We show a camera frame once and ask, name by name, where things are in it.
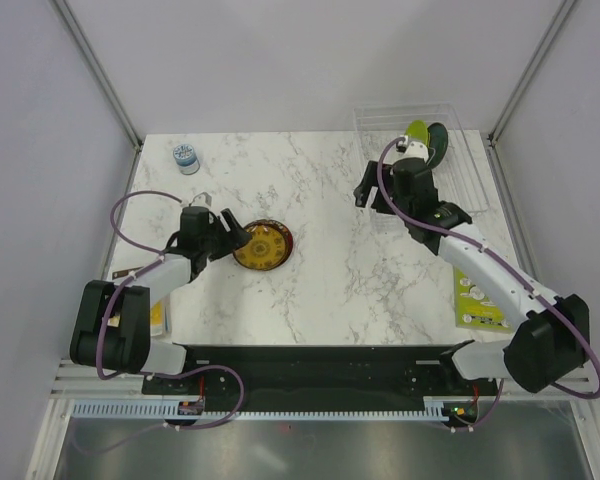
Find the yellow patterned plate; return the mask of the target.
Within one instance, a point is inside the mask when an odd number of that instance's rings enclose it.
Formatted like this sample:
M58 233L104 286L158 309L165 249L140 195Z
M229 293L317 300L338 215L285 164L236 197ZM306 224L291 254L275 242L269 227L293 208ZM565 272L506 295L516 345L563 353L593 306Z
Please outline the yellow patterned plate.
M281 222L271 219L260 219L246 225L251 240L236 250L233 258L244 268L255 271L270 271L283 265L285 239L281 225Z

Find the lime green plate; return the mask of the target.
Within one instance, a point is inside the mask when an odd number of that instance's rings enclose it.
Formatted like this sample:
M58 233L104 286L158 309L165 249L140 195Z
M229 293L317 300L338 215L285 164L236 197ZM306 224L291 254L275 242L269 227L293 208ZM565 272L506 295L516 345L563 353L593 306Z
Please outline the lime green plate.
M430 134L428 126L423 120L412 121L406 128L404 135L409 141L416 141L426 147L429 146Z

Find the dark green plate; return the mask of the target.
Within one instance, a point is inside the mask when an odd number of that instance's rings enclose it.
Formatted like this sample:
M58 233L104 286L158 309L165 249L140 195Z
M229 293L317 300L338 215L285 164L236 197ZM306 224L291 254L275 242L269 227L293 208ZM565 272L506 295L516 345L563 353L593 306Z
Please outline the dark green plate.
M429 159L426 164L430 169L438 167L447 152L449 134L447 128L440 122L432 123L427 128L429 133Z

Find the red floral plate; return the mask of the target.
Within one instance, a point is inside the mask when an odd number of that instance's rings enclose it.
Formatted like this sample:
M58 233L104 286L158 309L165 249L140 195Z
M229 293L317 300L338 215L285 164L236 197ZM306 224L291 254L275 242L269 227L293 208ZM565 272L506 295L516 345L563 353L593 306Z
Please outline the red floral plate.
M285 239L285 252L284 252L283 261L282 261L282 263L285 263L289 259L289 257L291 256L291 253L293 251L294 238L293 238L293 235L292 235L291 231L289 230L289 228L286 227L284 224L282 224L280 226L280 230Z

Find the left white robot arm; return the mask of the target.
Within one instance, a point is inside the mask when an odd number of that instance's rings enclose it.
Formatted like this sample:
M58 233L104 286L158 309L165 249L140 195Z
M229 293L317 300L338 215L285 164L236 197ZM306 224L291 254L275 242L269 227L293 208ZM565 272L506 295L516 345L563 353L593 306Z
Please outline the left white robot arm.
M116 373L156 374L176 392L191 392L200 371L186 360L184 346L151 337L151 309L195 281L210 262L250 240L230 209L215 215L203 206L184 208L174 243L153 262L117 282L86 284L70 343L71 361L94 367L102 379Z

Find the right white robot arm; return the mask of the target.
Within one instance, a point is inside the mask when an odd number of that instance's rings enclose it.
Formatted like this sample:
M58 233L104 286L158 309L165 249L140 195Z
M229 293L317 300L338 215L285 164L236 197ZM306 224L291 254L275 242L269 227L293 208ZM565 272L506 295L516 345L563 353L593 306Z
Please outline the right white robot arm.
M538 393L587 362L600 365L590 345L589 307L576 294L561 296L506 261L458 205L438 197L423 159L368 162L354 190L358 207L395 215L410 236L466 274L514 330L504 342L467 341L447 350L438 381L457 394L474 379L505 378Z

